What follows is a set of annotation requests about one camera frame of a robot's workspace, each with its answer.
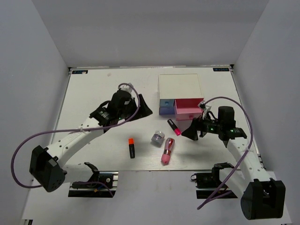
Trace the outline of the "wide blue bottom drawer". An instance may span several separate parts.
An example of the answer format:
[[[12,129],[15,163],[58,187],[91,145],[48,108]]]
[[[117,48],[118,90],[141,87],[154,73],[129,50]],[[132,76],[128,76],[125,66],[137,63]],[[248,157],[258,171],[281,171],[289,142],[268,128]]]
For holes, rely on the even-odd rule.
[[[159,115],[174,115],[175,110],[174,107],[160,107]]]

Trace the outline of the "small light blue drawer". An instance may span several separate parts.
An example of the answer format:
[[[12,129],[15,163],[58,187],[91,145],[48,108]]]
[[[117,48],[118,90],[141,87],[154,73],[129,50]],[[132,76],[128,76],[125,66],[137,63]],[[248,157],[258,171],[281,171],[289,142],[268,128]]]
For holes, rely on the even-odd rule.
[[[159,107],[173,107],[175,99],[160,99]]]

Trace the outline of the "pink drawer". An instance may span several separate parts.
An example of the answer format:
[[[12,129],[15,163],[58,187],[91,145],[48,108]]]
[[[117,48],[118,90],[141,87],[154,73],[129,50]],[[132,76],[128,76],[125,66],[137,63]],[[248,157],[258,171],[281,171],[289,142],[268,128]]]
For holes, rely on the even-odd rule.
[[[192,120],[202,115],[203,109],[198,104],[203,98],[181,98],[174,102],[175,118],[180,120]]]

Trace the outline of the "clear jar of paperclips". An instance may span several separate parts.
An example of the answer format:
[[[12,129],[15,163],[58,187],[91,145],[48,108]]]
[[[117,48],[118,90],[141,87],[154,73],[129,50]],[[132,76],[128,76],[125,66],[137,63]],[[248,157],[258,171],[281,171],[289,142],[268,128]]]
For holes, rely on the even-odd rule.
[[[151,138],[151,143],[155,146],[160,147],[165,139],[165,134],[162,131],[155,131],[154,135]]]

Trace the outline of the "white drawer organizer box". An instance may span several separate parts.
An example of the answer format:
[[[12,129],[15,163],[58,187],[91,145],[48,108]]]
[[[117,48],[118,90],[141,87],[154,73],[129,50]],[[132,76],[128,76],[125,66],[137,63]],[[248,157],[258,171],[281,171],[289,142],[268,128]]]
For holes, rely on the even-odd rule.
[[[158,76],[158,99],[203,98],[198,74]]]

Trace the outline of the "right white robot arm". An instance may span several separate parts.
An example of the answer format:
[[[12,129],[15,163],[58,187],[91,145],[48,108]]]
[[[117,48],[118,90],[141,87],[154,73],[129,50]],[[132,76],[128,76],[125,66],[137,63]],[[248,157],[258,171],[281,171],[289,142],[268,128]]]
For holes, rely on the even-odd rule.
[[[241,210],[248,220],[281,218],[284,212],[285,185],[273,179],[260,163],[255,151],[248,147],[247,135],[236,127],[234,109],[220,106],[218,118],[193,118],[182,136],[193,141],[207,133],[217,134],[237,161],[236,168],[229,163],[215,164],[212,168],[212,183],[217,187],[227,186],[240,199]]]

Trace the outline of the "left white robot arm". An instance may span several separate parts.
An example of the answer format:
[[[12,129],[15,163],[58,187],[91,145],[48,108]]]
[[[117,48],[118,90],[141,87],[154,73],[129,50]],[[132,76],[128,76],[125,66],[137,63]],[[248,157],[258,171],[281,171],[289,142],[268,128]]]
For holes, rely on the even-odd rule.
[[[133,97],[131,91],[119,89],[111,100],[103,102],[90,113],[79,129],[70,131],[67,136],[45,148],[35,147],[29,172],[47,192],[53,192],[67,182],[81,187],[103,185],[99,181],[99,170],[93,164],[68,165],[68,160],[109,129],[152,113],[142,94]]]

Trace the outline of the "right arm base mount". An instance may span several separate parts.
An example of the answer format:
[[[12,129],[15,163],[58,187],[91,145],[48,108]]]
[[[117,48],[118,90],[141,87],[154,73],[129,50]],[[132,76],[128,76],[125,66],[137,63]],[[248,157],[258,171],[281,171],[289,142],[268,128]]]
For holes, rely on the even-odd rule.
[[[209,197],[211,193],[214,192],[214,190],[218,187],[219,181],[215,182],[213,179],[213,176],[210,172],[198,172],[194,173],[190,177],[191,181],[195,183],[196,188],[196,198],[197,199],[206,199]],[[223,195],[225,196],[221,197],[222,199],[237,199],[237,196],[228,188],[226,185],[224,185],[223,188],[221,188],[215,195]]]

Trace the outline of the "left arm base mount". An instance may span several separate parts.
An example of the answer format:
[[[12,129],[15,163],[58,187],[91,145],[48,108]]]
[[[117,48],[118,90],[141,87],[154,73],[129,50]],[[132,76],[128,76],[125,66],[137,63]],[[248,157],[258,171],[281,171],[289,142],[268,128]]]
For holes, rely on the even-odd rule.
[[[96,172],[88,181],[70,184],[68,197],[113,198],[118,185],[119,172]]]

